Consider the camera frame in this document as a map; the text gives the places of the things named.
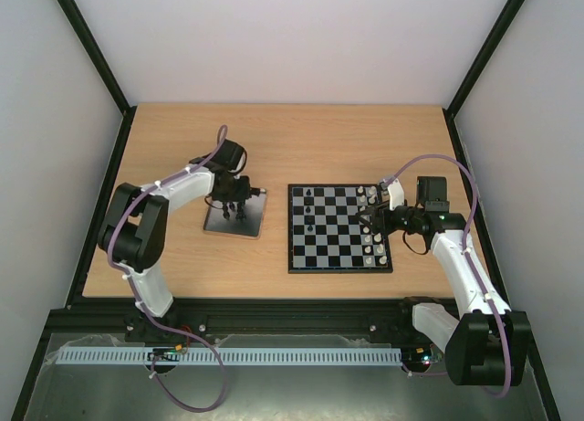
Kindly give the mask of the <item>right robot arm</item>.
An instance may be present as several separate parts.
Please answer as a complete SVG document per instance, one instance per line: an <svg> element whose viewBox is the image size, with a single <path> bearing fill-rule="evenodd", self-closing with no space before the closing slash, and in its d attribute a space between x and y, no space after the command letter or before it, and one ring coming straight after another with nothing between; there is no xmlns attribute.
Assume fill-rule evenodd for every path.
<svg viewBox="0 0 584 421"><path fill-rule="evenodd" d="M401 232L422 237L452 288L459 316L433 302L419 302L398 318L400 334L411 341L423 335L444 354L454 384L517 386L522 382L532 331L525 312L502 299L483 268L463 215L453 213L447 181L417 180L415 205L408 205L398 179L376 186L382 199L362 209L359 221L375 237Z"/></svg>

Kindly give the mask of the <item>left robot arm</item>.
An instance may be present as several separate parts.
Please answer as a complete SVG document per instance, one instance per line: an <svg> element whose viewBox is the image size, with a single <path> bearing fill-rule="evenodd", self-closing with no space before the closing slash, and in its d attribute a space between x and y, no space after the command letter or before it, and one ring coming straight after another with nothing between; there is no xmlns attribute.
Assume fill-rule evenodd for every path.
<svg viewBox="0 0 584 421"><path fill-rule="evenodd" d="M195 199L209 198L221 204L224 219L246 219L246 201L259 194L243 174L246 162L246 149L224 140L167 178L116 188L98 246L129 282L136 307L143 313L161 318L173 303L161 269L169 215Z"/></svg>

